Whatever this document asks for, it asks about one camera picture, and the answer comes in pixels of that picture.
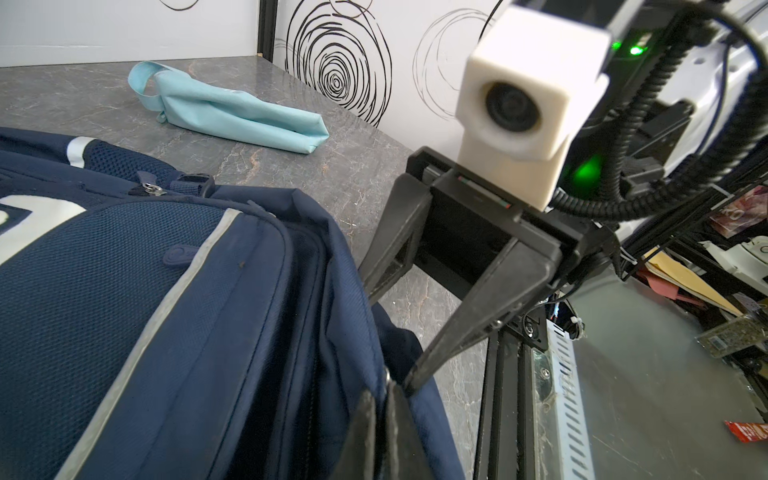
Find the light blue tote bag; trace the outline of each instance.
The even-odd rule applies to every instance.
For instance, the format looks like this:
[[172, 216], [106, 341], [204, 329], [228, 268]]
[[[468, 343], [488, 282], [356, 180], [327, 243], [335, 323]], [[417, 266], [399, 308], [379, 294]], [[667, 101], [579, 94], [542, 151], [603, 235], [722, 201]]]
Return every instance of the light blue tote bag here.
[[[145, 95], [154, 77], [157, 95]], [[154, 61], [136, 64], [128, 84], [157, 119], [178, 127], [248, 144], [311, 154], [328, 138], [319, 114], [261, 101], [245, 91], [195, 80], [187, 72]]]

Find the camera lens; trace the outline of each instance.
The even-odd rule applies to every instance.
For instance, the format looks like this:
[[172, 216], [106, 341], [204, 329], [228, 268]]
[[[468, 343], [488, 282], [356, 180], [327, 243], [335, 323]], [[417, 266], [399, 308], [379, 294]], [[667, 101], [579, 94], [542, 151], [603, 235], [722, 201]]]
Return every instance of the camera lens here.
[[494, 84], [485, 97], [485, 106], [493, 121], [505, 130], [530, 130], [538, 120], [538, 108], [533, 100], [510, 84]]

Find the marble tabletop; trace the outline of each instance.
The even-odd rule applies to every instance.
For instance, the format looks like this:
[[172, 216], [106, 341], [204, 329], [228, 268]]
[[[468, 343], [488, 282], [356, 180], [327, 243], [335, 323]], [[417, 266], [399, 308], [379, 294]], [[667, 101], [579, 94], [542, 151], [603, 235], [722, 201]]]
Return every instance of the marble tabletop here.
[[[96, 137], [152, 155], [218, 184], [300, 188], [323, 205], [359, 263], [410, 150], [294, 77], [257, 57], [165, 61], [217, 87], [320, 113], [330, 138], [302, 155], [156, 122], [126, 78], [133, 63], [0, 68], [0, 126]], [[426, 347], [458, 300], [414, 268], [381, 300], [392, 321]], [[435, 375], [465, 473], [472, 477], [485, 343]]]

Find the white stripe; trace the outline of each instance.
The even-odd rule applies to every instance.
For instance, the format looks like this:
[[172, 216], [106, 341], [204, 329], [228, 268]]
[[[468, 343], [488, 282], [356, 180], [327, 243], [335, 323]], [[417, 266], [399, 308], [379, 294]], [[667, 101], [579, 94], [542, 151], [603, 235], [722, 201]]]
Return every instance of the white stripe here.
[[0, 198], [0, 204], [31, 211], [18, 225], [0, 234], [0, 265], [65, 221], [85, 212], [80, 205], [66, 200], [33, 195], [8, 195]]
[[200, 271], [210, 250], [224, 235], [224, 232], [227, 231], [235, 217], [240, 213], [239, 210], [231, 208], [224, 212], [219, 224], [195, 254], [187, 271], [184, 272], [179, 281], [177, 281], [176, 284], [168, 290], [168, 293], [165, 294], [163, 301], [160, 302], [159, 307], [154, 311], [147, 322], [147, 325], [144, 326], [144, 330], [141, 332], [139, 340], [131, 350], [131, 354], [128, 355], [123, 368], [112, 383], [107, 395], [101, 400], [101, 404], [98, 406], [91, 422], [88, 423], [88, 427], [85, 429], [85, 432], [83, 432], [80, 440], [78, 440], [77, 445], [75, 445], [70, 452], [66, 462], [61, 466], [61, 469], [58, 471], [54, 480], [71, 480], [80, 472], [80, 469], [91, 454], [101, 432], [104, 431], [104, 427], [107, 425], [107, 421], [112, 415], [118, 400], [120, 400], [120, 397], [125, 390], [125, 386], [128, 384], [128, 380], [131, 379], [131, 375], [133, 375], [136, 365], [139, 363], [139, 360], [141, 360], [141, 356], [144, 355], [144, 351], [151, 343], [155, 333], [157, 333], [163, 325], [166, 317], [168, 317], [168, 314], [174, 309], [176, 302], [192, 282], [195, 275], [197, 275], [197, 272]]
[[69, 145], [67, 145], [67, 160], [69, 160], [69, 164], [72, 167], [85, 167], [83, 152], [85, 152], [85, 148], [88, 146], [88, 144], [94, 140], [96, 139], [91, 137], [75, 137], [71, 142], [69, 142]]

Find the gray floor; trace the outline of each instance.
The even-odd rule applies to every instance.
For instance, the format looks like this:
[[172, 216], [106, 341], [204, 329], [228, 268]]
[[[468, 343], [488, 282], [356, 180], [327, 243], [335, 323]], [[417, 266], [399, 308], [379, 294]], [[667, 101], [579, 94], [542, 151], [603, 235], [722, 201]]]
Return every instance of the gray floor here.
[[[128, 88], [132, 64], [0, 68], [0, 126], [97, 137], [217, 183], [298, 187], [339, 222], [362, 259], [408, 149], [263, 59], [169, 61], [202, 81], [321, 113], [330, 139], [291, 154], [158, 124]], [[414, 269], [382, 299], [426, 346], [458, 300]], [[759, 417], [735, 372], [693, 341], [695, 320], [637, 283], [606, 276], [574, 304], [588, 325], [576, 354], [599, 479], [768, 478], [768, 443], [741, 445], [723, 420]], [[485, 344], [436, 375], [471, 477]]]

